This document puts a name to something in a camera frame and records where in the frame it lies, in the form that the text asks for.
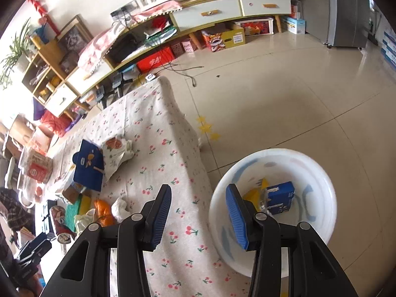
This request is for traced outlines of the yellow snack bag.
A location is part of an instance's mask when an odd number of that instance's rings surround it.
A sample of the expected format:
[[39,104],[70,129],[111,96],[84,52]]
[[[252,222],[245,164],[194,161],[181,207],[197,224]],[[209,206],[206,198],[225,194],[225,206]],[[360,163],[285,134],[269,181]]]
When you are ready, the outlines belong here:
[[267,179],[263,178],[258,181],[258,186],[256,188],[252,188],[248,192],[246,192],[245,195],[243,195],[243,199],[251,202],[257,210],[259,210],[258,202],[259,202],[259,197],[260,197],[260,190],[264,188],[268,188],[269,183]]

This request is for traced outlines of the small blue white box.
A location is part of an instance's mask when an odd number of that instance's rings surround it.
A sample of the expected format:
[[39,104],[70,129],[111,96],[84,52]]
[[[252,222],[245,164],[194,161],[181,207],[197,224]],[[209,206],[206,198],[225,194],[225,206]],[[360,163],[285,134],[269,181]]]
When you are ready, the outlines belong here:
[[281,17],[282,28],[295,35],[305,34],[306,21],[302,19],[295,19],[283,15]]

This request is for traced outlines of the red gift box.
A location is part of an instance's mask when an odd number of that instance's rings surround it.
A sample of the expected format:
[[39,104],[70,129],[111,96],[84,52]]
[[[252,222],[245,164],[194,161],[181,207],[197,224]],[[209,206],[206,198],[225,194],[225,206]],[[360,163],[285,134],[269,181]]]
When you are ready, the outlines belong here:
[[137,67],[142,73],[147,73],[175,59],[172,49],[167,46],[137,62]]

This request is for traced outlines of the white plastic trash bin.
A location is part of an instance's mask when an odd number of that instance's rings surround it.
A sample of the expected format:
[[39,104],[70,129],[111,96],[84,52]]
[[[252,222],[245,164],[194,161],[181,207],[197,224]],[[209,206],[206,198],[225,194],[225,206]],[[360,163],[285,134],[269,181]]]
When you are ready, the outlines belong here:
[[255,205],[279,223],[308,222],[325,243],[329,242],[337,219],[337,200],[325,170],[309,156],[292,149],[258,151],[224,174],[209,206],[214,245],[234,271],[250,276],[254,253],[244,251],[235,236],[225,199],[229,184],[235,184],[242,197],[253,191]]

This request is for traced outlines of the cherry print tablecloth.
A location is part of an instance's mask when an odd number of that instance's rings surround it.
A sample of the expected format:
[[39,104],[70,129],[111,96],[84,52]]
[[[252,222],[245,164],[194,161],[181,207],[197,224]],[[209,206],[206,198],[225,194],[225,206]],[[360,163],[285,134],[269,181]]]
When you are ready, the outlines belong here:
[[123,198],[128,211],[136,213],[163,184],[172,190],[160,245],[144,256],[150,293],[246,296],[248,278],[225,264],[211,238],[208,214],[213,190],[197,134],[178,108],[167,78],[138,87],[50,148],[54,167],[44,192],[54,192],[57,178],[69,171],[83,140],[101,145],[114,135],[132,142],[134,157],[103,183],[97,198],[108,203]]

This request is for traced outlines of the green yellow sponge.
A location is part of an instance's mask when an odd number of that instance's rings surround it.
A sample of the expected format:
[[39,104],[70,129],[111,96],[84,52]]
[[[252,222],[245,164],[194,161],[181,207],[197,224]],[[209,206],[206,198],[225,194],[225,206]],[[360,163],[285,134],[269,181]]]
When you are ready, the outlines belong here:
[[74,204],[66,206],[65,223],[66,226],[73,232],[76,231],[74,218],[77,215],[84,215],[91,208],[91,197],[87,195],[79,195]]

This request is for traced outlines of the glass jar red label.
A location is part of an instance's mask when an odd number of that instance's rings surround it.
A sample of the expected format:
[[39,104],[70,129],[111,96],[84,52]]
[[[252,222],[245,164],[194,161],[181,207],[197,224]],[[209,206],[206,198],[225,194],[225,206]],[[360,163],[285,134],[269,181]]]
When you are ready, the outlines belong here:
[[34,148],[25,147],[22,150],[18,167],[23,175],[29,176],[38,183],[46,184],[52,175],[53,159]]

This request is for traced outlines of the red white storage box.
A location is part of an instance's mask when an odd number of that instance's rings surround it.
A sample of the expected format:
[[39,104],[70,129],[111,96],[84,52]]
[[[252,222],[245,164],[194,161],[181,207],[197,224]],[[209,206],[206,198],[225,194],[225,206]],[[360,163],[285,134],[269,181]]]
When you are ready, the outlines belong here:
[[245,36],[266,36],[274,34],[273,18],[260,18],[235,22],[244,29]]

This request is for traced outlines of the orange wrapper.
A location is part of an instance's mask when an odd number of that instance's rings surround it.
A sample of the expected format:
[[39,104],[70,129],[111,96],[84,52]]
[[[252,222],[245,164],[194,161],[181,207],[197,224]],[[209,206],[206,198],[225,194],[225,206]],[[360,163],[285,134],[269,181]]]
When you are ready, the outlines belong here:
[[115,219],[111,213],[111,206],[106,201],[101,199],[95,200],[94,208],[97,215],[97,222],[102,227],[108,227],[115,224]]

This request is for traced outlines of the white paper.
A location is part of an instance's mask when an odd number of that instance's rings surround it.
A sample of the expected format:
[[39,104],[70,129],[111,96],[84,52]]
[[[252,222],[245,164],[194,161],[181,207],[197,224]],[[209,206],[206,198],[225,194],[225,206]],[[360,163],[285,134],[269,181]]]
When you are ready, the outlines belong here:
[[96,221],[96,210],[94,208],[88,210],[83,215],[74,216],[74,225],[77,235],[80,235],[91,223]]

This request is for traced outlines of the pink cloth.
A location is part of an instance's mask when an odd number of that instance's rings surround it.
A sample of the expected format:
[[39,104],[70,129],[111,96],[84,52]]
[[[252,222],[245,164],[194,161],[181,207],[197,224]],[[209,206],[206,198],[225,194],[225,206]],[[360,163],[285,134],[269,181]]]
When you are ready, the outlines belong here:
[[116,20],[112,26],[95,36],[80,53],[78,67],[87,72],[92,72],[98,63],[105,57],[106,53],[115,45],[116,40],[132,29],[133,25],[142,24],[145,21],[159,18],[160,16],[173,13],[182,9],[182,6],[169,0],[151,7],[145,11],[134,11],[129,17],[133,24],[125,24],[124,20]]

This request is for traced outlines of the clear plastic bottle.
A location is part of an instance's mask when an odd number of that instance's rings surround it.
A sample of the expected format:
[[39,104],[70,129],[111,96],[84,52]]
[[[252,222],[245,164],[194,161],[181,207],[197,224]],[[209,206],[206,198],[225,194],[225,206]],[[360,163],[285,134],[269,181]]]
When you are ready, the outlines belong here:
[[269,209],[268,209],[268,191],[266,188],[260,190],[260,197],[259,197],[259,202],[258,202],[258,206],[259,206],[259,211],[263,212],[263,213],[268,213]]

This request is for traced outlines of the potted green plant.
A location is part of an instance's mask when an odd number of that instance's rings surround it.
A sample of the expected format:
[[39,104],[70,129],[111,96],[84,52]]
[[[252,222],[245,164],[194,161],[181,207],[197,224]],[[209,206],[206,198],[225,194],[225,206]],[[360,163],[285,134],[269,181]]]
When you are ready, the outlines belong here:
[[22,25],[20,33],[15,33],[13,40],[9,45],[9,54],[1,61],[1,88],[6,89],[12,84],[10,78],[13,67],[17,64],[17,61],[22,55],[27,56],[27,36],[31,29],[31,25],[28,18]]

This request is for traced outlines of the torn blue white carton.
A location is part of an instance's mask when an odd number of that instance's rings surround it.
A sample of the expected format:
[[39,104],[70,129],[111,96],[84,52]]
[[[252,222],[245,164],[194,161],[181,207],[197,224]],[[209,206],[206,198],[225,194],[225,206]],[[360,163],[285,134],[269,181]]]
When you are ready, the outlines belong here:
[[103,153],[95,144],[82,140],[80,150],[73,155],[73,181],[90,190],[101,192],[104,177]]

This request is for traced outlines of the wooden tv cabinet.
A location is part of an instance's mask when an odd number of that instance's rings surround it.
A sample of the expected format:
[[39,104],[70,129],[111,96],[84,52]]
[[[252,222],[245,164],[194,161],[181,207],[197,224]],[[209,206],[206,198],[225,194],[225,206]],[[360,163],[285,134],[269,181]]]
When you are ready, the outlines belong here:
[[[195,0],[181,6],[182,9],[179,11],[133,25],[130,31],[116,40],[115,45],[106,53],[94,71],[87,72],[76,67],[66,75],[66,82],[73,87],[79,97],[102,83],[110,74],[145,57],[148,52],[171,40],[183,36],[191,37],[196,31],[216,24],[259,15],[273,16],[276,18],[277,25],[280,25],[281,15],[291,14],[291,0]],[[163,29],[156,29],[153,35],[138,43],[137,47],[133,47],[131,43],[122,42],[125,35],[136,34],[137,29],[142,29],[145,24],[152,24],[160,18],[166,18],[169,24]],[[64,86],[53,94],[44,106],[58,117],[71,104],[71,92]]]

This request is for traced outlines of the wooden shelf unit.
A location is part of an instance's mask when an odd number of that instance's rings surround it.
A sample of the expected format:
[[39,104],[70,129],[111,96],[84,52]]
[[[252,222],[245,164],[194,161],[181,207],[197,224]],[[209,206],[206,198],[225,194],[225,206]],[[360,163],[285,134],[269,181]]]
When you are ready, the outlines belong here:
[[71,103],[78,98],[73,87],[66,82],[66,73],[60,65],[65,56],[57,39],[51,40],[41,46],[24,72],[22,84],[42,105],[46,105],[53,94],[64,86],[71,92]]

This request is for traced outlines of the framed picture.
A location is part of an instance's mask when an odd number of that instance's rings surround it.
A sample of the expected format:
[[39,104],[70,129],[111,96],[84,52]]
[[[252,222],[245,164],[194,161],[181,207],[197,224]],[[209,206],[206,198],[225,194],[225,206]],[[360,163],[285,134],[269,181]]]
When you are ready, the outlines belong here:
[[85,47],[92,41],[93,35],[87,29],[80,15],[75,15],[56,37],[58,45],[65,52],[76,52],[81,55]]

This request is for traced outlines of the white tissue ball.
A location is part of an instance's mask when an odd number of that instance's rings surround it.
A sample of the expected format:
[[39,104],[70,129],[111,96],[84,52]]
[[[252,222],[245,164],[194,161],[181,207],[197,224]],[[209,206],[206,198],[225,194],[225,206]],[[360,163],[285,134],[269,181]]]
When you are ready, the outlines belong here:
[[127,210],[127,202],[122,197],[117,198],[117,200],[111,205],[111,213],[117,223],[121,223],[131,215]]

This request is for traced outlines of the stack of blue boxes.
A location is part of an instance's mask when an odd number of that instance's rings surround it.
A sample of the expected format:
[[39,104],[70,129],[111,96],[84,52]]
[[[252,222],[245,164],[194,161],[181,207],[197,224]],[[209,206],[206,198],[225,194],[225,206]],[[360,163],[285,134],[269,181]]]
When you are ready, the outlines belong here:
[[383,33],[381,54],[384,56],[385,60],[390,64],[391,68],[395,70],[396,68],[395,34],[389,29],[386,29]]

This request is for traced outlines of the black plastic tray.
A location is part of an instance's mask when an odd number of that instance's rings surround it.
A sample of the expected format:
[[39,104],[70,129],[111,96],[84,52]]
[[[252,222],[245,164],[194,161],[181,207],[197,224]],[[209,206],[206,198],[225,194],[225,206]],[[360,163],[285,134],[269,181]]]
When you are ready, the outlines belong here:
[[50,209],[57,205],[55,200],[47,200],[42,205],[41,218],[42,218],[42,231],[46,234],[54,234],[52,221],[50,217]]

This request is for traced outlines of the yellow lion cardboard box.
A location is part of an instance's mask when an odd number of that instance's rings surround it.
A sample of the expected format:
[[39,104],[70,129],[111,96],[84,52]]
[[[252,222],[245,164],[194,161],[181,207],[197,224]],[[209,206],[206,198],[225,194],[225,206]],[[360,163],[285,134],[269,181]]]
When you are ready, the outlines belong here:
[[241,27],[224,30],[202,30],[201,34],[205,45],[211,52],[219,52],[246,43],[244,29]]

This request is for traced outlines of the grey refrigerator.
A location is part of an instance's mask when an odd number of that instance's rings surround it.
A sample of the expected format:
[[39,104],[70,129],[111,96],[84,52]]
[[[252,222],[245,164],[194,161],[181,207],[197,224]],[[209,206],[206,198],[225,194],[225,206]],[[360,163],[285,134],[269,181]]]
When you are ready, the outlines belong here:
[[306,32],[328,48],[365,48],[369,0],[301,0]]

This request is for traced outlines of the white food pouch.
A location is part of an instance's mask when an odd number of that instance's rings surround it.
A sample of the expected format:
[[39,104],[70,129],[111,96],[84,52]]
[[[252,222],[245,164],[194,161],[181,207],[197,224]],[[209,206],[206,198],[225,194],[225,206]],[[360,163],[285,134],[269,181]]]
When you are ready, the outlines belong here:
[[117,172],[120,165],[134,157],[133,141],[116,135],[101,146],[103,152],[104,176],[106,181]]

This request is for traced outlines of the red milk can front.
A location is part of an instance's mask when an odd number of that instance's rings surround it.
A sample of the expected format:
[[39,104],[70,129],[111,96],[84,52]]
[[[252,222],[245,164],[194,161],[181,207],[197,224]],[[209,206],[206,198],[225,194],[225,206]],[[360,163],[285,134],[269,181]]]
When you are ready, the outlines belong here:
[[66,225],[66,211],[63,207],[55,205],[50,208],[50,220],[56,240],[61,244],[69,244],[75,239],[74,233]]

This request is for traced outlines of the blue cardboard box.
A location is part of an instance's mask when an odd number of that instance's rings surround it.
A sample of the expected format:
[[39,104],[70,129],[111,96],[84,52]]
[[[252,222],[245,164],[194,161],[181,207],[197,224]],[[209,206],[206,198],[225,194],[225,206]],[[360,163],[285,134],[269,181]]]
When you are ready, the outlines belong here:
[[292,182],[284,182],[267,188],[268,209],[272,215],[289,211],[295,194]]

